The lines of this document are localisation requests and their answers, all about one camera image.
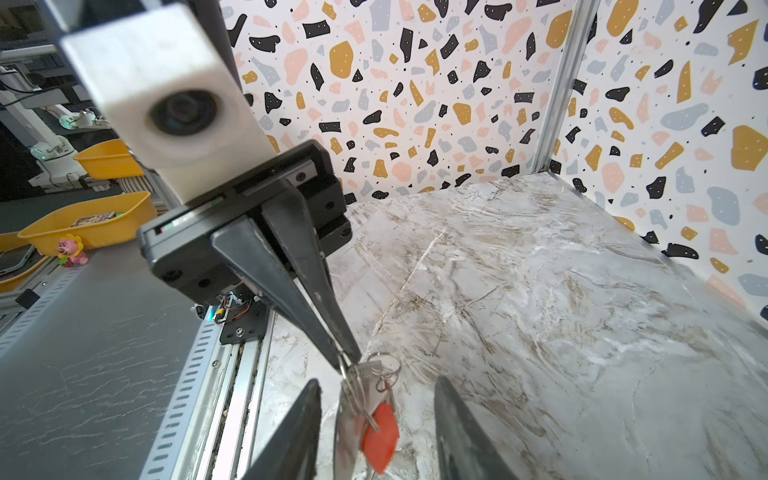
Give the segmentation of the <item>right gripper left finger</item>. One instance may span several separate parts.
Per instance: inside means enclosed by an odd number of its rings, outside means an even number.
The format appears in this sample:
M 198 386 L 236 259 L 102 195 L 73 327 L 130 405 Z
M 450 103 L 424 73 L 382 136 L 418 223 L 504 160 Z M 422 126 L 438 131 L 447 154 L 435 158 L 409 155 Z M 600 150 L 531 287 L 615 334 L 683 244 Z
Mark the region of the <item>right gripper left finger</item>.
M 321 417 L 321 388 L 311 379 L 243 479 L 314 479 Z

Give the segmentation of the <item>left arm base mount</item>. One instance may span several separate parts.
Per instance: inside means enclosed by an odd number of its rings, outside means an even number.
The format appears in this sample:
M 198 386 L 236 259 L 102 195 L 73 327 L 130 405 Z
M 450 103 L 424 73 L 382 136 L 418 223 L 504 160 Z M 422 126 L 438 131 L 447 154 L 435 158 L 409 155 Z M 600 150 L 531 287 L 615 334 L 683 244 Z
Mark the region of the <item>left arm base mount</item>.
M 219 342 L 237 345 L 262 341 L 270 310 L 245 284 L 214 298 L 213 304 L 196 304 L 194 311 L 204 322 L 220 326 Z

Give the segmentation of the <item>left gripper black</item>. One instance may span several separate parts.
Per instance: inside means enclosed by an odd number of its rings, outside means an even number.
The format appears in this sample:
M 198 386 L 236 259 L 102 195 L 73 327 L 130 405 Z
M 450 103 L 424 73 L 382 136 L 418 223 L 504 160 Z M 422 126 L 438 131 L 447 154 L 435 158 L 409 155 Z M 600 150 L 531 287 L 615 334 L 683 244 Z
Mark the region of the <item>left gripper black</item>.
M 281 180 L 297 190 L 280 193 Z M 262 229 L 269 226 L 297 285 L 250 218 Z M 351 238 L 341 183 L 329 152 L 316 140 L 277 155 L 137 232 L 142 257 L 167 286 L 197 304 L 210 305 L 239 283 L 236 273 L 302 330 L 335 370 L 358 363 L 361 351 L 336 300 L 324 254 L 333 254 Z

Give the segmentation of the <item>metal keyring plate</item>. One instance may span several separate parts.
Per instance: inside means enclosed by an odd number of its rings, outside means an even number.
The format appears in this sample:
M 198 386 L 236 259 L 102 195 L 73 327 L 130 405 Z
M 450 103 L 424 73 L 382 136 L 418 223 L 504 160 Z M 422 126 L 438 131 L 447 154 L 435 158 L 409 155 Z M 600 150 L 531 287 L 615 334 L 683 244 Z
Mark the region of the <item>metal keyring plate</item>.
M 389 353 L 375 352 L 342 369 L 334 431 L 333 477 L 351 479 L 362 458 L 366 477 L 382 475 L 400 439 L 393 387 L 402 368 Z

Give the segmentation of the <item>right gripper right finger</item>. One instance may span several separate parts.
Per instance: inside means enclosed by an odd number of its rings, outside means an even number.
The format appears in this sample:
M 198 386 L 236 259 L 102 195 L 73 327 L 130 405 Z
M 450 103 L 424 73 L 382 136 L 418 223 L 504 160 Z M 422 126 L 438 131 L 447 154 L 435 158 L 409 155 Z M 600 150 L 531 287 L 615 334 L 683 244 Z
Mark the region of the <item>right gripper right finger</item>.
M 434 412 L 441 479 L 517 479 L 444 376 L 435 385 Z

